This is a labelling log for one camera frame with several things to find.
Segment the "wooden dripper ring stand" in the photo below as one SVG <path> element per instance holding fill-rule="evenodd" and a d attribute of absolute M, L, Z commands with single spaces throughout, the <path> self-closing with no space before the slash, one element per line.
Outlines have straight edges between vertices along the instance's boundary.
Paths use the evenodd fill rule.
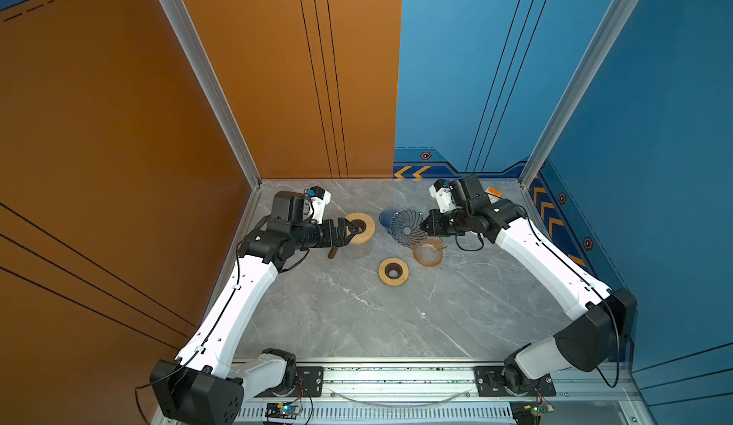
<path fill-rule="evenodd" d="M 346 220 L 351 245 L 368 243 L 376 232 L 376 225 L 370 215 L 360 212 L 351 213 L 347 215 Z"/>

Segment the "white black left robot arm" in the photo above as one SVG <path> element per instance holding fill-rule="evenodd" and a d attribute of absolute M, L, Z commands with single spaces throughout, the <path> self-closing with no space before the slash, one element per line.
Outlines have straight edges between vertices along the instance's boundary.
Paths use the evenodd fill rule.
<path fill-rule="evenodd" d="M 233 270 L 219 297 L 172 362 L 152 369 L 152 389 L 164 417 L 185 424 L 231 424 L 242 404 L 270 391 L 290 394 L 295 354 L 266 349 L 231 377 L 235 352 L 257 306 L 296 252 L 346 247 L 359 230 L 345 218 L 324 217 L 331 195 L 320 186 L 280 191 L 269 214 L 238 244 Z"/>

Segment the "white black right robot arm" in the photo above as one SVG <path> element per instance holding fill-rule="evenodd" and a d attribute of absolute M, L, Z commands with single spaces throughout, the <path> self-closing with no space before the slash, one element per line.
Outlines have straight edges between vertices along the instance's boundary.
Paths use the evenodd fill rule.
<path fill-rule="evenodd" d="M 429 189 L 437 207 L 421 228 L 431 237 L 454 239 L 473 233 L 509 253 L 551 293 L 570 324 L 504 361 L 505 388 L 524 396 L 536 381 L 565 369 L 598 371 L 606 360 L 620 362 L 637 315 L 628 289 L 614 291 L 556 247 L 527 210 L 486 191 L 475 175 L 436 181 Z"/>

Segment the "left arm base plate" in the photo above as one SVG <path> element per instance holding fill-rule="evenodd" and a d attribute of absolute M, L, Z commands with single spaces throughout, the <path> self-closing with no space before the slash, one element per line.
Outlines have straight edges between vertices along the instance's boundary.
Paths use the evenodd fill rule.
<path fill-rule="evenodd" d="M 302 387 L 305 388 L 307 398 L 320 398 L 325 384 L 325 368 L 323 366 L 296 367 L 295 380 L 290 387 L 276 387 L 257 394 L 257 398 L 295 398 L 299 396 Z"/>

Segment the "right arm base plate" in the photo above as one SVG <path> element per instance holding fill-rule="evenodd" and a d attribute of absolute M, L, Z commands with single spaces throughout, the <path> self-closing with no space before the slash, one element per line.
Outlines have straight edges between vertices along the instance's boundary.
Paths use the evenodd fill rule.
<path fill-rule="evenodd" d="M 513 390 L 504 375 L 505 368 L 498 365 L 483 365 L 473 367 L 475 386 L 481 398 L 498 398 L 498 396 L 535 396 L 544 398 L 557 395 L 555 383 L 551 375 L 544 375 L 539 379 L 529 380 Z"/>

